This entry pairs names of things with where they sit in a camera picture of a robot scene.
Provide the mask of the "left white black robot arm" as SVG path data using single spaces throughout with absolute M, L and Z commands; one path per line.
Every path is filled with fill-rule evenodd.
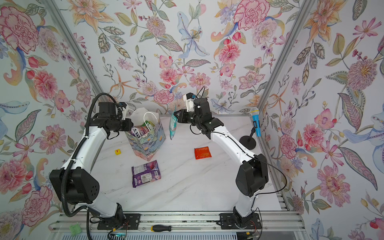
M 49 179 L 67 217 L 88 210 L 107 225 L 120 227 L 126 222 L 122 206 L 100 194 L 100 184 L 91 171 L 110 134 L 130 132 L 133 123 L 127 118 L 128 105 L 118 103 L 107 93 L 98 94 L 90 109 L 96 105 L 99 112 L 88 113 L 82 139 L 70 159 L 60 169 L 53 170 Z

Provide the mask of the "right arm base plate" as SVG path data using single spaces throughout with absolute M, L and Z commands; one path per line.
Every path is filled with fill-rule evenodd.
M 252 213 L 242 218 L 234 213 L 220 213 L 219 225 L 222 230 L 261 230 L 262 221 L 259 214 Z

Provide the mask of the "floral paper gift bag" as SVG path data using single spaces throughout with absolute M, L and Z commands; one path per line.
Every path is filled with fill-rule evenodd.
M 150 112 L 145 108 L 139 108 L 132 112 L 130 119 L 134 124 L 134 127 L 145 126 L 145 121 L 150 121 L 155 125 L 153 129 L 150 129 L 148 134 L 140 139 L 132 136 L 131 131 L 126 133 L 134 154 L 149 162 L 166 140 L 160 115 L 158 113 Z

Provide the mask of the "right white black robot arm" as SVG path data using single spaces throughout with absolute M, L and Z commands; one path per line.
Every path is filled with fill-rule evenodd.
M 240 195 L 230 223 L 245 229 L 254 216 L 256 198 L 269 182 L 266 158 L 247 149 L 233 137 L 222 121 L 213 117 L 207 98 L 189 93 L 183 96 L 183 100 L 186 107 L 174 113 L 177 122 L 197 127 L 201 134 L 220 146 L 238 165 L 236 186 Z

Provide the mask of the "green Fox's candy bag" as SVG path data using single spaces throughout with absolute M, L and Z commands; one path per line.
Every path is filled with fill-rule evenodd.
M 145 126 L 148 129 L 153 129 L 155 127 L 155 125 L 152 122 L 150 122 L 150 121 L 145 121 Z

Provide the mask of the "teal snack packet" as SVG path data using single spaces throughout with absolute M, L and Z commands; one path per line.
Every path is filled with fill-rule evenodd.
M 170 131 L 170 139 L 172 140 L 176 134 L 178 119 L 174 115 L 171 114 L 170 123 L 169 123 L 169 131 Z

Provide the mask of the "purple snack packet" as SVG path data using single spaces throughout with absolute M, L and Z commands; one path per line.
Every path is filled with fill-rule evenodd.
M 143 136 L 145 136 L 149 132 L 150 132 L 150 129 L 146 126 L 133 127 L 131 129 L 131 135 L 137 139 L 142 138 Z
M 160 180 L 162 177 L 156 160 L 137 167 L 132 167 L 131 170 L 133 175 L 133 188 Z

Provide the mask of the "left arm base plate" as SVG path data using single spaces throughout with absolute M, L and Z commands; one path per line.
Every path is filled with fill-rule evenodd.
M 98 230 L 138 230 L 141 214 L 124 214 L 117 217 L 101 218 Z

